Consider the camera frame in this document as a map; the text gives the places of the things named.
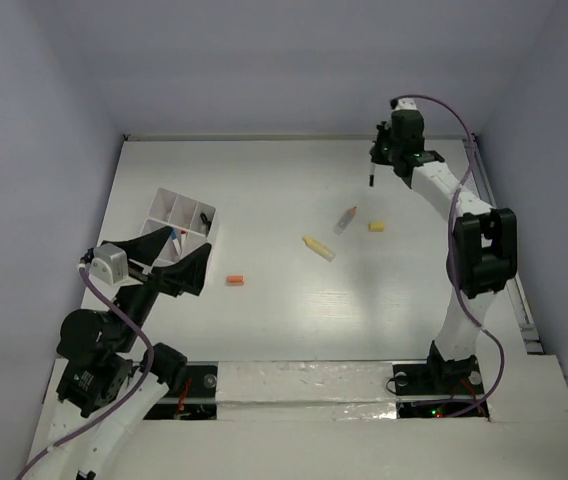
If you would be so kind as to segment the black scissors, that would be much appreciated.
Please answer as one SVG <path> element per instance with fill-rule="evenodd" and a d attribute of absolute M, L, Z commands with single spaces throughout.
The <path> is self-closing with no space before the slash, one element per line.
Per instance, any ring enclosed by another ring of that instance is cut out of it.
<path fill-rule="evenodd" d="M 211 227 L 212 227 L 212 221 L 209 219 L 209 217 L 204 213 L 201 212 L 199 214 L 199 219 L 200 219 L 200 232 L 206 236 L 208 236 L 210 234 L 211 231 Z"/>

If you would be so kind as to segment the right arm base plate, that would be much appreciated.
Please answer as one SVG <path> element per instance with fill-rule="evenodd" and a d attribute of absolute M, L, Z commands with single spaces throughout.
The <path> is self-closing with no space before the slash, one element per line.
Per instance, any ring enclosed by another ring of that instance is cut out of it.
<path fill-rule="evenodd" d="M 425 363 L 394 364 L 385 388 L 395 397 L 399 419 L 490 417 L 481 380 L 438 385 Z"/>

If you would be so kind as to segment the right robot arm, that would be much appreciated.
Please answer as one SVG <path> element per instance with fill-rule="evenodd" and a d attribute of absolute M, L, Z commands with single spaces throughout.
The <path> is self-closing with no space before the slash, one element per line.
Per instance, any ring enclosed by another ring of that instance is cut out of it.
<path fill-rule="evenodd" d="M 408 100 L 397 101 L 377 126 L 370 150 L 447 223 L 447 276 L 452 286 L 443 326 L 423 363 L 397 365 L 391 381 L 400 396 L 447 395 L 477 366 L 476 344 L 497 293 L 518 268 L 517 217 L 465 187 L 442 155 L 425 147 L 424 118 Z"/>

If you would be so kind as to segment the yellow eraser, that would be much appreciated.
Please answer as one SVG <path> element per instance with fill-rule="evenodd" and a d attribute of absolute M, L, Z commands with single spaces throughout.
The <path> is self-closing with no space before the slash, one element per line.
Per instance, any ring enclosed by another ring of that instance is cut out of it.
<path fill-rule="evenodd" d="M 385 230 L 385 223 L 384 222 L 370 222 L 368 225 L 368 230 L 370 232 L 383 232 Z"/>

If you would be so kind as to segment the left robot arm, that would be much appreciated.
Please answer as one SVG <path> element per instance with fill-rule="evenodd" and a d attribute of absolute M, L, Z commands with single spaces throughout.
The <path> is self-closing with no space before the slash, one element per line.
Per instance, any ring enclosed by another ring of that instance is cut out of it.
<path fill-rule="evenodd" d="M 77 309 L 62 322 L 57 355 L 65 360 L 55 393 L 47 445 L 21 479 L 103 479 L 146 419 L 215 417 L 218 367 L 191 364 L 142 331 L 161 295 L 199 295 L 211 245 L 203 242 L 169 262 L 170 226 L 138 238 L 102 242 L 80 259 L 78 272 L 101 310 Z"/>

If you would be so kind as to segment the yellow glue tube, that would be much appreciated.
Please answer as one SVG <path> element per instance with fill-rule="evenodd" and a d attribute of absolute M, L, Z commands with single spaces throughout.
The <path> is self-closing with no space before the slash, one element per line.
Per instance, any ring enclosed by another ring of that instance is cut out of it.
<path fill-rule="evenodd" d="M 326 245 L 319 242 L 318 240 L 310 236 L 303 236 L 302 241 L 308 249 L 310 249 L 311 251 L 313 251 L 323 259 L 329 262 L 332 262 L 334 260 L 335 253 Z"/>

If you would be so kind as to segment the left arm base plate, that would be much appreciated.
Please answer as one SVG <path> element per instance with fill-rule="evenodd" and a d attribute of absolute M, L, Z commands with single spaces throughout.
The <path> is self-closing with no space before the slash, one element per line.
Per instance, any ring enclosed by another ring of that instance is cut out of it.
<path fill-rule="evenodd" d="M 186 380 L 170 391 L 146 414 L 145 420 L 215 420 L 217 418 L 218 364 L 189 363 Z"/>

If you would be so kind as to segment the grey pencil shaped case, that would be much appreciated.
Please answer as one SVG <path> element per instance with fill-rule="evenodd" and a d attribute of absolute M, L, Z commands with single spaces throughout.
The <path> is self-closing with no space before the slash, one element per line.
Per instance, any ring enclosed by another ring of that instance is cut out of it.
<path fill-rule="evenodd" d="M 336 235 L 340 235 L 349 226 L 349 224 L 351 223 L 351 221 L 355 217 L 356 211 L 357 211 L 357 207 L 353 206 L 353 207 L 347 209 L 341 215 L 340 219 L 337 221 L 337 223 L 333 227 L 333 232 Z"/>

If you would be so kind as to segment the black capped white pen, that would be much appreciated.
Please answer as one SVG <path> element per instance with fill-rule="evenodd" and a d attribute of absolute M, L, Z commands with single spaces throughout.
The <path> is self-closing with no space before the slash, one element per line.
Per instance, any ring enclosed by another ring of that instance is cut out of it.
<path fill-rule="evenodd" d="M 368 185 L 369 187 L 373 188 L 375 185 L 375 173 L 376 173 L 376 164 L 375 163 L 370 163 L 370 168 L 369 168 L 369 180 L 368 180 Z"/>

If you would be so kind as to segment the blue capped white marker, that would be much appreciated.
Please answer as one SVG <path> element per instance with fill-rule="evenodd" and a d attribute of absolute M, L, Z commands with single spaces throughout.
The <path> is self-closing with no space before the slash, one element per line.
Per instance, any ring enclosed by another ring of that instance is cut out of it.
<path fill-rule="evenodd" d="M 173 229 L 171 232 L 171 241 L 176 251 L 177 256 L 182 255 L 182 236 L 181 232 Z"/>

